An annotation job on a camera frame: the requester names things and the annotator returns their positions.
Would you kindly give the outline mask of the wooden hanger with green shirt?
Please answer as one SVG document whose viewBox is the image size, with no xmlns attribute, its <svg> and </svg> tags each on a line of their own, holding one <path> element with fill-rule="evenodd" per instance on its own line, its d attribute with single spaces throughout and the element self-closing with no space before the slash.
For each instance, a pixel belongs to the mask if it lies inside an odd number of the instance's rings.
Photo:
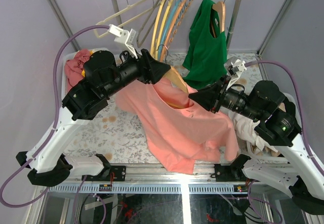
<svg viewBox="0 0 324 224">
<path fill-rule="evenodd" d="M 164 44 L 159 44 L 158 49 L 163 46 L 164 49 L 167 50 L 167 55 L 165 56 L 165 63 L 167 63 L 167 57 L 169 55 L 169 50 Z M 173 83 L 177 88 L 179 88 L 181 91 L 183 91 L 185 94 L 189 95 L 189 91 L 187 88 L 187 84 L 183 80 L 182 76 L 179 74 L 179 72 L 173 67 L 170 66 L 170 70 L 164 75 L 165 78 L 167 78 L 171 83 Z M 181 105 L 173 104 L 171 102 L 167 102 L 169 106 L 172 106 L 177 109 L 183 109 Z"/>
</svg>

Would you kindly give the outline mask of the salmon pink t shirt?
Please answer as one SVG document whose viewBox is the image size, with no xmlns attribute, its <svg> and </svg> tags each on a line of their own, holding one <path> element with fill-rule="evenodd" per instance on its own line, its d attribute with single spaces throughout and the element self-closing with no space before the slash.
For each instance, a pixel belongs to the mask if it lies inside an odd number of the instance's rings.
<svg viewBox="0 0 324 224">
<path fill-rule="evenodd" d="M 156 84 L 134 81 L 116 94 L 117 106 L 136 114 L 148 150 L 168 171 L 192 174 L 197 160 L 233 161 L 239 146 L 230 118 L 206 111 L 166 79 Z"/>
</svg>

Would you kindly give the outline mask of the white garment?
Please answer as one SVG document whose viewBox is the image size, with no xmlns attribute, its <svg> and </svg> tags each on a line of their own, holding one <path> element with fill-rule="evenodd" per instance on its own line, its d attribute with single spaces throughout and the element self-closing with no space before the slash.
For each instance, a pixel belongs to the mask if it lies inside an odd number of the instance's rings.
<svg viewBox="0 0 324 224">
<path fill-rule="evenodd" d="M 257 135 L 254 130 L 258 123 L 234 112 L 228 112 L 228 116 L 232 120 L 236 135 L 252 145 L 254 154 L 262 155 L 267 142 Z"/>
</svg>

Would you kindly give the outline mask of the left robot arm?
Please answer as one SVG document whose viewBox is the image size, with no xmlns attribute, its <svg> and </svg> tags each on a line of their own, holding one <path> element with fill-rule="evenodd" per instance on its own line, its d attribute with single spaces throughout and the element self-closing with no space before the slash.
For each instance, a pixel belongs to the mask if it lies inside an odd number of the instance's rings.
<svg viewBox="0 0 324 224">
<path fill-rule="evenodd" d="M 19 152 L 20 165 L 30 169 L 27 177 L 32 185 L 54 187 L 69 178 L 87 181 L 109 181 L 111 165 L 102 154 L 90 157 L 68 157 L 63 154 L 74 135 L 108 105 L 112 95 L 135 80 L 155 84 L 170 70 L 170 65 L 155 60 L 148 50 L 133 57 L 123 51 L 124 61 L 117 65 L 113 53 L 101 50 L 84 63 L 85 77 L 66 94 L 58 116 L 49 129 L 50 139 L 43 147 Z"/>
</svg>

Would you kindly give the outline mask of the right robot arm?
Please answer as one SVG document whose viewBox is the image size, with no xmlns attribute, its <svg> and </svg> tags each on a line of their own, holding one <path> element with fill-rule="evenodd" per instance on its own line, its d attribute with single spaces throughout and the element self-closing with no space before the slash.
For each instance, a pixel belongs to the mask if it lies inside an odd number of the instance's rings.
<svg viewBox="0 0 324 224">
<path fill-rule="evenodd" d="M 289 196 L 303 211 L 322 215 L 323 174 L 306 150 L 295 104 L 273 81 L 257 82 L 249 95 L 235 90 L 229 82 L 229 76 L 222 76 L 215 84 L 189 94 L 189 98 L 212 113 L 224 107 L 256 122 L 257 135 L 276 147 L 296 171 L 281 172 L 240 155 L 231 167 L 231 176 L 237 181 L 247 177 L 263 182 Z"/>
</svg>

